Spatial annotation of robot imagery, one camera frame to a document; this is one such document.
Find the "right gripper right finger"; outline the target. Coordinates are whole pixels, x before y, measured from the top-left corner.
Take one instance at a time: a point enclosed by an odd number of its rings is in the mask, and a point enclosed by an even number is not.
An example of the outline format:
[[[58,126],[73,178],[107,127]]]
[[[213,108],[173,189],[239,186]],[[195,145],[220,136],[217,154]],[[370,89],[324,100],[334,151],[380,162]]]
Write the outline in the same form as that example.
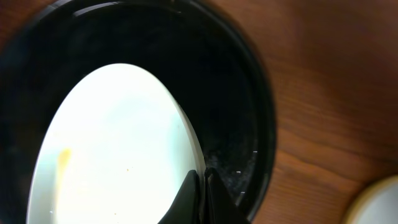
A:
[[[250,224],[229,196],[220,175],[214,168],[205,171],[206,224]]]

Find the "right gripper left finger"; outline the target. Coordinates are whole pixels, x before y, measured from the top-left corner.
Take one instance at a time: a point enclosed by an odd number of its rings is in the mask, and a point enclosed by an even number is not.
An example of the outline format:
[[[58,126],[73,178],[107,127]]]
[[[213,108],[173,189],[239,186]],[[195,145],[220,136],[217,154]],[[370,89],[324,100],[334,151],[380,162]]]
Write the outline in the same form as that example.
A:
[[[198,174],[190,170],[167,213],[159,224],[197,224],[199,219],[200,186]]]

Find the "mint green plate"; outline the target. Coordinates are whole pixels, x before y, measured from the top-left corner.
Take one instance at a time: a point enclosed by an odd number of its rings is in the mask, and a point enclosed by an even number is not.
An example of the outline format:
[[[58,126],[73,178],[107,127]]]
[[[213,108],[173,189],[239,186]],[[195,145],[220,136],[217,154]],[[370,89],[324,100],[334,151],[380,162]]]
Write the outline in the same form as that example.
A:
[[[158,223],[205,161],[183,109],[153,74],[125,63],[80,80],[40,147],[27,222]]]
[[[397,224],[397,175],[364,189],[347,209],[342,224]]]

